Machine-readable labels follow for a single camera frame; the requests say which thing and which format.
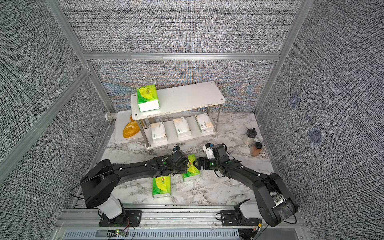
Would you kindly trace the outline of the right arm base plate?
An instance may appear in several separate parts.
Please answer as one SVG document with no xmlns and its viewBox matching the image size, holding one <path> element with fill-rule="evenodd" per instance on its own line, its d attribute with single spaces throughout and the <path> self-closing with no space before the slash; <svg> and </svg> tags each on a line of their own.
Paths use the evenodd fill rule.
<svg viewBox="0 0 384 240">
<path fill-rule="evenodd" d="M 231 210 L 221 210 L 219 218 L 223 226 L 258 226 L 263 218 L 255 201 L 249 199 L 235 205 Z"/>
</svg>

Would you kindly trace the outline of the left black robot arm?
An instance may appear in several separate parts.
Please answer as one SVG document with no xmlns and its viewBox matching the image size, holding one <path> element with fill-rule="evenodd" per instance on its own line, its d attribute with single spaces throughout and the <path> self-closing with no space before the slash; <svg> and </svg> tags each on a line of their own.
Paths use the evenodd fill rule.
<svg viewBox="0 0 384 240">
<path fill-rule="evenodd" d="M 130 164 L 102 160 L 80 180 L 86 207 L 97 208 L 109 220 L 114 220 L 125 215 L 122 203 L 112 195 L 116 186 L 138 179 L 185 174 L 188 167 L 188 156 L 181 150 L 172 155 Z"/>
</svg>

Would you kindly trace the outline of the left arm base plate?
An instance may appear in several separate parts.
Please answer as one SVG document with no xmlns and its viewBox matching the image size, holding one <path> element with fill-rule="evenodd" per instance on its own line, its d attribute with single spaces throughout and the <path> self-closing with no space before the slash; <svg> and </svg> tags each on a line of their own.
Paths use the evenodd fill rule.
<svg viewBox="0 0 384 240">
<path fill-rule="evenodd" d="M 100 215 L 99 227 L 138 227 L 141 222 L 143 211 L 129 210 L 125 211 L 114 219 L 108 219 L 106 214 Z"/>
</svg>

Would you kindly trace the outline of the white tissue pack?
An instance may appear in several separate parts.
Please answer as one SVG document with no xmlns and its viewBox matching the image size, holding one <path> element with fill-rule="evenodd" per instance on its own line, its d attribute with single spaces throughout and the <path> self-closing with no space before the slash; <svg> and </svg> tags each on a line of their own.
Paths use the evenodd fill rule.
<svg viewBox="0 0 384 240">
<path fill-rule="evenodd" d="M 168 140 L 164 122 L 152 123 L 150 126 L 154 144 L 166 142 Z"/>
<path fill-rule="evenodd" d="M 185 117 L 173 119 L 174 127 L 179 138 L 191 135 L 191 129 Z"/>
<path fill-rule="evenodd" d="M 208 133 L 214 130 L 214 125 L 207 113 L 196 115 L 196 122 L 201 133 Z"/>
</svg>

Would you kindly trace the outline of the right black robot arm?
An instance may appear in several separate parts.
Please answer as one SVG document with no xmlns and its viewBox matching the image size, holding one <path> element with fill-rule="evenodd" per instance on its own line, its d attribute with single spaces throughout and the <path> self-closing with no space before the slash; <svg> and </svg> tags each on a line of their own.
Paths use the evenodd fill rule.
<svg viewBox="0 0 384 240">
<path fill-rule="evenodd" d="M 197 158 L 193 165 L 198 170 L 218 171 L 252 189 L 259 213 L 269 226 L 275 227 L 298 212 L 296 201 L 278 174 L 262 174 L 245 167 L 230 158 L 224 144 L 209 145 L 205 152 L 207 156 Z"/>
</svg>

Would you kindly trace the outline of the green tissue pack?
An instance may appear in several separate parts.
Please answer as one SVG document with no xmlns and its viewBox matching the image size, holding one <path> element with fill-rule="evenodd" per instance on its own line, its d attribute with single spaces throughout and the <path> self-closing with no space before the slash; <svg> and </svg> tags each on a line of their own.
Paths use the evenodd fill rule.
<svg viewBox="0 0 384 240">
<path fill-rule="evenodd" d="M 200 178 L 200 171 L 193 165 L 197 160 L 195 155 L 188 155 L 189 168 L 185 174 L 183 174 L 183 182 L 189 182 Z"/>
<path fill-rule="evenodd" d="M 154 199 L 171 196 L 171 177 L 153 178 L 152 196 Z"/>
<path fill-rule="evenodd" d="M 160 108 L 159 98 L 155 85 L 148 85 L 137 88 L 137 99 L 140 112 L 147 112 Z"/>
</svg>

